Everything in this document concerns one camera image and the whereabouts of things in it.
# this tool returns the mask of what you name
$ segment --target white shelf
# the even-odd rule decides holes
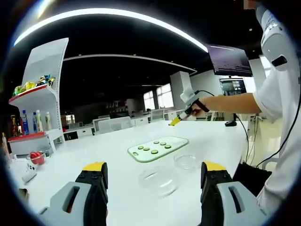
[[[39,132],[39,133],[33,133],[30,135],[22,135],[18,137],[12,137],[8,139],[8,142],[20,142],[20,141],[25,141],[25,140],[31,140],[31,139],[36,139],[44,136],[49,136],[51,139],[57,139],[59,138],[62,133],[59,129],[52,129],[44,132]]]
[[[9,99],[10,105],[16,106],[22,112],[22,109],[36,111],[41,109],[42,105],[47,105],[49,100],[57,102],[56,92],[47,84],[34,87],[19,95]]]

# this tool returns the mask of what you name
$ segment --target ceiling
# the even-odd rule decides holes
[[[68,0],[52,5],[44,17],[90,7],[119,8],[145,14],[179,28],[203,44],[242,48],[249,59],[258,58],[261,53],[261,27],[253,10],[243,10],[242,0],[186,0],[172,4],[157,0],[89,3]],[[206,52],[157,25],[122,16],[77,16],[42,27],[13,47],[6,67],[6,98],[21,83],[30,50],[65,37],[69,37],[65,58],[123,54],[173,62],[195,68],[198,73],[212,69]],[[76,105],[142,95],[156,87],[141,85],[164,85],[170,82],[171,74],[180,70],[193,72],[176,65],[137,58],[92,57],[65,61],[61,73],[61,108],[68,110]]]

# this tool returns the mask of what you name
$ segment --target glass bowl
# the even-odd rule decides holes
[[[200,162],[193,155],[175,156],[174,164],[183,170],[196,170],[200,168]]]
[[[139,176],[139,184],[158,197],[168,196],[177,189],[175,172],[163,166],[145,170]]]

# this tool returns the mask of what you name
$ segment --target computer screen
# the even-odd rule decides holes
[[[246,93],[246,86],[243,79],[220,79],[220,84],[225,96]]]
[[[243,49],[218,45],[208,45],[207,48],[215,75],[253,76]]]

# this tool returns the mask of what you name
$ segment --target floor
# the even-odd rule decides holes
[[[246,161],[249,165],[256,166],[263,159],[275,153],[280,146],[282,119],[277,120],[271,124],[267,119],[258,120],[259,123],[250,122],[248,136],[249,136],[249,155],[246,161],[247,149],[244,152],[242,161]],[[273,171],[276,163],[270,162],[267,164],[266,170]]]

